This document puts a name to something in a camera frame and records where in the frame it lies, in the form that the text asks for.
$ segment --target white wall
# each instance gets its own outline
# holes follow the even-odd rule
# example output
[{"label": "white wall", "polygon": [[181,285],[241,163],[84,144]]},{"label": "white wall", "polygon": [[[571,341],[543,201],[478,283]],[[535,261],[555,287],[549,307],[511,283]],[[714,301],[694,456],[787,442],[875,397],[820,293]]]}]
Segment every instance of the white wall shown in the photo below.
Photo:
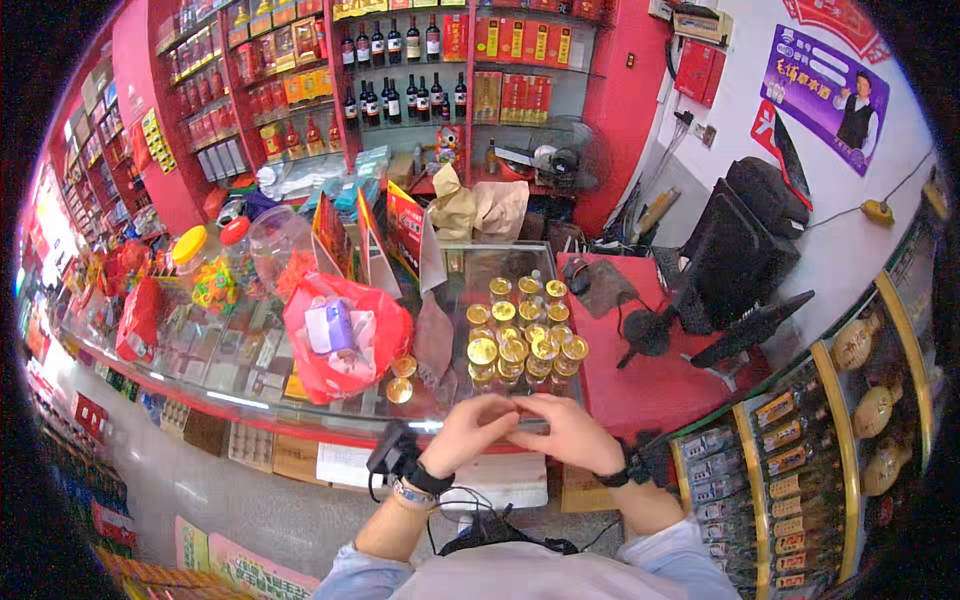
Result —
[{"label": "white wall", "polygon": [[[713,108],[671,90],[662,99],[662,109],[670,112],[664,115],[658,135],[658,142],[666,147],[674,131],[673,110],[689,110],[697,122],[717,128],[711,149],[688,135],[675,154],[707,189],[712,189],[717,178],[726,174],[731,162],[744,156],[758,156],[777,164],[750,137],[750,127],[760,105],[760,84],[778,24],[793,27],[855,57],[853,49],[833,34],[816,27],[799,27],[777,0],[721,0],[718,9],[733,17],[734,26]],[[913,171],[933,146],[917,100],[896,60],[865,64],[890,85],[887,118],[866,177],[860,178],[826,142],[780,111],[810,187],[814,205],[811,225],[868,199],[881,200]],[[889,202],[896,219],[892,228],[870,223],[855,211],[806,232],[796,242],[802,258],[781,286],[780,293],[791,296],[813,289],[817,295],[794,316],[795,331],[785,325],[766,346],[775,368],[788,362],[795,351],[814,342],[850,308],[883,268],[920,203],[920,189],[934,158],[928,158],[924,167],[891,197]],[[663,177],[657,188],[668,183],[668,177]],[[682,243],[693,230],[705,200],[699,197],[687,200],[685,204],[681,196],[664,217],[663,225],[670,239],[661,239],[658,233],[658,245],[679,245],[668,242]]]}]

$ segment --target glass display counter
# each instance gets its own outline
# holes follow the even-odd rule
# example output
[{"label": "glass display counter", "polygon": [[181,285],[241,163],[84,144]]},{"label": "glass display counter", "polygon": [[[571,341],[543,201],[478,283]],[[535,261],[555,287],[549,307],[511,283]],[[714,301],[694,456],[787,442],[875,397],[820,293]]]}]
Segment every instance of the glass display counter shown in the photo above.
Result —
[{"label": "glass display counter", "polygon": [[[386,398],[389,372],[358,396],[329,404],[311,402],[297,377],[283,326],[283,304],[275,298],[242,297],[228,318],[218,319],[191,304],[175,281],[163,281],[158,343],[149,362],[126,363],[116,356],[116,324],[105,316],[119,311],[108,310],[108,300],[98,293],[83,309],[71,305],[60,330],[97,360],[141,385],[215,417],[311,440],[373,446],[390,420],[405,420],[423,434],[435,433],[453,404],[475,395],[467,370],[466,309],[473,303],[490,303],[492,278],[516,282],[534,271],[544,281],[556,277],[552,253],[542,242],[446,245],[443,254],[447,281],[434,289],[434,295],[453,324],[453,375],[436,393],[417,379],[413,396],[403,404]],[[398,302],[416,319],[420,297],[415,286],[400,279],[404,297]],[[519,385],[513,394],[530,393],[522,379]],[[583,404],[576,375],[565,393]],[[521,422],[530,430],[542,425],[535,418]]]}]

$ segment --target mouse pad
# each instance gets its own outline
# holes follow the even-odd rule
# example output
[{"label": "mouse pad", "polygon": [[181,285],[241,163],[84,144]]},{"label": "mouse pad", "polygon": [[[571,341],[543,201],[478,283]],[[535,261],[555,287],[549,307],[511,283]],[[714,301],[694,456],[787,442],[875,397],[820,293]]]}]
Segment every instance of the mouse pad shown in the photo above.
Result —
[{"label": "mouse pad", "polygon": [[590,316],[599,319],[616,307],[617,297],[621,303],[639,298],[634,286],[616,270],[606,258],[590,264],[587,268],[590,289],[577,297]]}]

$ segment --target hand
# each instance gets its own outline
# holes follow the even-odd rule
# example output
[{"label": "hand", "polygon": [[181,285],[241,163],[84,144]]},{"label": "hand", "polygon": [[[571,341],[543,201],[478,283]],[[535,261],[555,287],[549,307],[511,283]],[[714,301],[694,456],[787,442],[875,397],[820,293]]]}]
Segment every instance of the hand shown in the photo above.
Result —
[{"label": "hand", "polygon": [[620,442],[570,398],[533,394],[514,396],[513,401],[517,407],[545,418],[550,434],[515,431],[507,436],[510,442],[601,476],[613,475],[627,466]]},{"label": "hand", "polygon": [[503,396],[472,397],[453,407],[444,426],[420,455],[426,472],[445,479],[472,461],[500,438],[512,432],[520,415]]}]

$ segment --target desk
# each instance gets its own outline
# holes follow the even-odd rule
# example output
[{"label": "desk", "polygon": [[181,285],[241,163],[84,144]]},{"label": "desk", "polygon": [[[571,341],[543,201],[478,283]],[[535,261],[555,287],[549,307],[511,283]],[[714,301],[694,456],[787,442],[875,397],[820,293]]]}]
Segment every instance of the desk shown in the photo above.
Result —
[{"label": "desk", "polygon": [[[557,254],[560,271],[571,254]],[[582,255],[587,263],[607,259],[626,277],[651,308],[662,311],[669,298],[660,288],[657,265],[653,258]],[[719,333],[708,336],[688,335],[677,319],[670,330],[670,348],[663,356],[638,354],[624,369],[616,367],[629,344],[616,332],[616,308],[600,319],[593,319],[572,294],[570,312],[576,332],[586,338],[590,353],[580,368],[581,384],[590,414],[616,436],[632,436],[640,430],[673,431],[716,410],[733,397],[719,377],[696,369],[681,354],[694,355],[712,344]],[[626,319],[642,309],[637,300],[623,304]],[[749,390],[768,373],[762,358],[752,357],[751,364],[736,378],[739,390]]]}]

